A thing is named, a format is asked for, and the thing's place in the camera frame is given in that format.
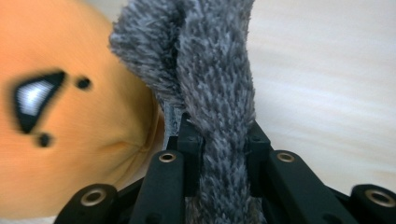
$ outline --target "black dot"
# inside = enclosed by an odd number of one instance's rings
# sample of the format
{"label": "black dot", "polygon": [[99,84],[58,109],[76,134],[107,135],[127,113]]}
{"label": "black dot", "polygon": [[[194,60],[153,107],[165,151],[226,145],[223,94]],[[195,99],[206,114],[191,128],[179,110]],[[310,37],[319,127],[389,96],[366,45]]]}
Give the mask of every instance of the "black dot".
{"label": "black dot", "polygon": [[41,147],[48,147],[51,143],[51,136],[47,133],[42,133],[40,134],[40,136],[38,137],[38,144]]}
{"label": "black dot", "polygon": [[91,81],[87,77],[81,77],[77,80],[76,86],[81,90],[87,90],[91,86]]}

